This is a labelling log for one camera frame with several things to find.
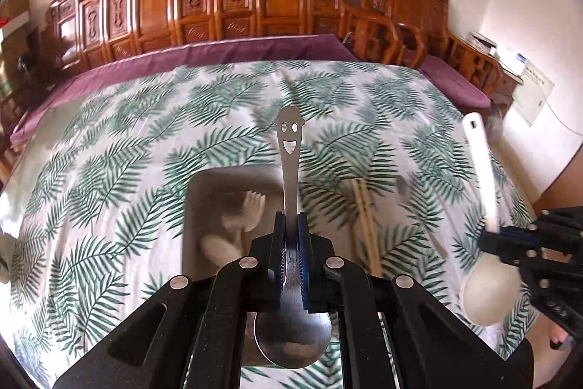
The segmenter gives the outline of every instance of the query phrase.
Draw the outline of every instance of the leaf print tablecloth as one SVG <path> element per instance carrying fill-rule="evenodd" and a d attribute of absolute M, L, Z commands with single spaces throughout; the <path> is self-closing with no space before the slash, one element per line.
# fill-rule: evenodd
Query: leaf print tablecloth
<path fill-rule="evenodd" d="M 365 178 L 386 277 L 412 275 L 464 320 L 458 293 L 484 218 L 461 115 L 430 82 L 369 63 L 183 66 L 92 94 L 39 174 L 16 245 L 11 318 L 23 322 L 16 356 L 43 387 L 180 273 L 194 173 L 279 161 L 273 120 L 287 104 L 307 121 L 300 194 L 311 231 L 348 233 L 358 220 L 349 180 Z M 501 224 L 526 226 L 492 163 Z M 507 358 L 533 319 L 523 292 L 501 324 L 466 323 Z M 305 369 L 245 368 L 241 385 L 341 387 L 337 342 Z"/>

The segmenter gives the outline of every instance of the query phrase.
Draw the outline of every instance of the document on wall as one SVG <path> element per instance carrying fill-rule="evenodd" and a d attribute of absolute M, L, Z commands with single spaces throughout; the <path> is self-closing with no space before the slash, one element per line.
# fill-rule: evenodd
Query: document on wall
<path fill-rule="evenodd" d="M 553 91 L 555 83 L 530 61 L 527 62 L 521 77 L 524 84 L 518 85 L 514 90 L 512 107 L 527 121 L 529 126 L 532 126 L 551 91 Z"/>

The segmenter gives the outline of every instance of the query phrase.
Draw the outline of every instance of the white plastic spoon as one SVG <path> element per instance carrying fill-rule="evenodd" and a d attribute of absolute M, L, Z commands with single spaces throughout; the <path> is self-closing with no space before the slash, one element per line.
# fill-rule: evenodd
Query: white plastic spoon
<path fill-rule="evenodd" d="M 463 118 L 462 124 L 480 185 L 486 231 L 500 233 L 494 174 L 482 117 L 472 112 Z M 520 297 L 520 287 L 518 268 L 503 264 L 498 256 L 484 252 L 462 282 L 459 304 L 470 322 L 487 327 L 501 322 L 508 315 Z"/>

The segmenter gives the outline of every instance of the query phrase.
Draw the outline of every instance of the silver screw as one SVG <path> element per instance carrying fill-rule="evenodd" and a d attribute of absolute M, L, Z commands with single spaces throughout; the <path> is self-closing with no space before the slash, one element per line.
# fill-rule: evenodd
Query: silver screw
<path fill-rule="evenodd" d="M 177 275 L 170 280 L 170 287 L 175 290 L 183 289 L 188 285 L 188 278 L 183 275 Z"/>
<path fill-rule="evenodd" d="M 243 269 L 252 269 L 257 265 L 257 259 L 255 259 L 253 256 L 247 256 L 239 261 L 239 265 Z"/>
<path fill-rule="evenodd" d="M 413 287 L 413 284 L 415 283 L 415 281 L 411 277 L 409 277 L 408 275 L 400 275 L 399 277 L 397 277 L 395 279 L 395 283 L 401 289 L 410 289 L 411 287 Z"/>
<path fill-rule="evenodd" d="M 333 256 L 326 259 L 326 265 L 331 269 L 340 269 L 344 265 L 344 261 L 342 258 Z"/>

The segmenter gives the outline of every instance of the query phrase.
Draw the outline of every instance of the chopsticks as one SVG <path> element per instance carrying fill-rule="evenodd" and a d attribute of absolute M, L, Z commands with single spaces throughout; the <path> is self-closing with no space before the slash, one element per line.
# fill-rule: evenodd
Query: chopsticks
<path fill-rule="evenodd" d="M 383 277 L 381 257 L 378 252 L 377 228 L 372 222 L 371 199 L 366 182 L 362 178 L 354 178 L 351 180 L 351 186 L 355 194 L 356 206 L 359 210 L 360 230 L 368 255 L 369 272 L 374 276 Z"/>

